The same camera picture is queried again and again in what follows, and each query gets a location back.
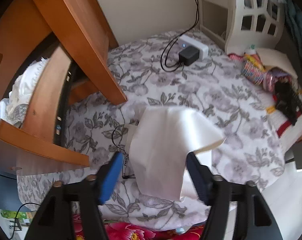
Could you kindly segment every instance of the charger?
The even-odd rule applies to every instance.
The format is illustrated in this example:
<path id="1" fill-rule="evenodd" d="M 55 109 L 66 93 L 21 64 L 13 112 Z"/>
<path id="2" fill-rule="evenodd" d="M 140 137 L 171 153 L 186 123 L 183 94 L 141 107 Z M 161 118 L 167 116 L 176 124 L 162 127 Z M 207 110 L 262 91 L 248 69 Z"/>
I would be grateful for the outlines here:
<path id="1" fill-rule="evenodd" d="M 199 49 L 193 46 L 189 46 L 179 52 L 179 62 L 183 63 L 186 66 L 190 66 L 199 58 L 199 55 Z"/>

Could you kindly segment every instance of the white tile floor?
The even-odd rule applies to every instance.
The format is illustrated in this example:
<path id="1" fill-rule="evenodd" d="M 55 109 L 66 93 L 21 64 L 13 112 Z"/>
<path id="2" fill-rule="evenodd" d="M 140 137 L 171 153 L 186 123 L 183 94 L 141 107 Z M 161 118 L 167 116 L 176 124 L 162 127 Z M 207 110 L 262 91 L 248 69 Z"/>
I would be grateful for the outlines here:
<path id="1" fill-rule="evenodd" d="M 302 171 L 297 172 L 295 163 L 286 164 L 284 174 L 263 191 L 280 228 L 283 240 L 297 240 L 302 234 Z M 236 209 L 229 214 L 224 239 L 231 240 Z"/>

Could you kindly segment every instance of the white furniture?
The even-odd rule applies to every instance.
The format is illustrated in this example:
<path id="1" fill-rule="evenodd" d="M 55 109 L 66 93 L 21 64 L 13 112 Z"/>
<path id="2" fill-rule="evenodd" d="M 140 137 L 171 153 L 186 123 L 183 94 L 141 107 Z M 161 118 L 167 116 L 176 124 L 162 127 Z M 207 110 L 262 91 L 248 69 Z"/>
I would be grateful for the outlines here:
<path id="1" fill-rule="evenodd" d="M 274 49 L 282 35 L 284 7 L 275 0 L 199 0 L 199 6 L 200 29 L 227 54 L 242 55 L 251 44 Z"/>

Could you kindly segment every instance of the red floral fabric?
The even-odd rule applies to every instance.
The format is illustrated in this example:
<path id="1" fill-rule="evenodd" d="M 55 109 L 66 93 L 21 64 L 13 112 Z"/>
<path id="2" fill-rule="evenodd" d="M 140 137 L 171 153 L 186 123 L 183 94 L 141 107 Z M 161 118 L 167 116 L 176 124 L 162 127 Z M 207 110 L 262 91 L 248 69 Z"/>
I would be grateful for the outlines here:
<path id="1" fill-rule="evenodd" d="M 73 215 L 76 240 L 85 240 L 80 215 Z M 204 226 L 191 227 L 179 235 L 175 230 L 151 231 L 125 222 L 105 224 L 109 240 L 199 240 Z"/>

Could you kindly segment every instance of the red stripe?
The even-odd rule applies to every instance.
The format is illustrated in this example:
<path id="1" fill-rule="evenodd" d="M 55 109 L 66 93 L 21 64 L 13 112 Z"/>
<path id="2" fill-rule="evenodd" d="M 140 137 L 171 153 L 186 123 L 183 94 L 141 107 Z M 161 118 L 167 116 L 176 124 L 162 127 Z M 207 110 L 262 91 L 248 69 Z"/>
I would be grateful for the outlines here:
<path id="1" fill-rule="evenodd" d="M 301 111 L 299 110 L 297 112 L 297 118 L 301 116 Z M 285 121 L 277 130 L 277 134 L 279 137 L 285 132 L 285 130 L 291 125 L 291 122 L 289 120 Z"/>

